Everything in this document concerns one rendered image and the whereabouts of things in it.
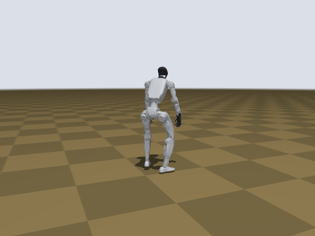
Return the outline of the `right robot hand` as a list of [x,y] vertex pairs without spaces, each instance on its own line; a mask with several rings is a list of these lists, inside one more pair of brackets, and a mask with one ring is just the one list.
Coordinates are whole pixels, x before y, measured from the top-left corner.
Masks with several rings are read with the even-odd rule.
[[181,113],[178,113],[178,116],[177,116],[176,120],[177,120],[177,123],[175,124],[175,125],[177,125],[176,127],[180,127],[181,126]]

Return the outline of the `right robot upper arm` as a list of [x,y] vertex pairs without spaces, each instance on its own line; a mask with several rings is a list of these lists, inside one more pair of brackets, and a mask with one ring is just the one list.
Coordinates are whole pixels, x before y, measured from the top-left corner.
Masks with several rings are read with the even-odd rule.
[[173,82],[171,81],[167,81],[167,86],[170,88],[170,93],[171,93],[171,101],[172,103],[177,102],[177,98],[176,98],[176,90],[175,90],[175,85]]

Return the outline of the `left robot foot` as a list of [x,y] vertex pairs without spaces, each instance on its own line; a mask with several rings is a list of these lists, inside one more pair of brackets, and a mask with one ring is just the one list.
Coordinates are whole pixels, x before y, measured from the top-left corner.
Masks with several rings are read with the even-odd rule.
[[145,167],[148,167],[150,164],[151,164],[151,162],[147,160],[147,161],[145,161],[144,166],[145,166]]

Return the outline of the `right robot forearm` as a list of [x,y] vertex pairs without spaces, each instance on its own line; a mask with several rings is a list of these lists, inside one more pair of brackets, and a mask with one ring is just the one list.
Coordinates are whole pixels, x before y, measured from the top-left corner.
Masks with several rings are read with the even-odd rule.
[[174,103],[174,107],[175,107],[176,115],[178,116],[178,113],[181,113],[178,98],[177,98],[177,102]]

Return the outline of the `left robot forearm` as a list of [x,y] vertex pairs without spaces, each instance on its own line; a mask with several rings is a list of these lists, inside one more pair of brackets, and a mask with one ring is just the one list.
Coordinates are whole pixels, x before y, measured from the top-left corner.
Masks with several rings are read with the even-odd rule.
[[150,107],[150,101],[145,100],[145,109],[147,110],[147,107]]

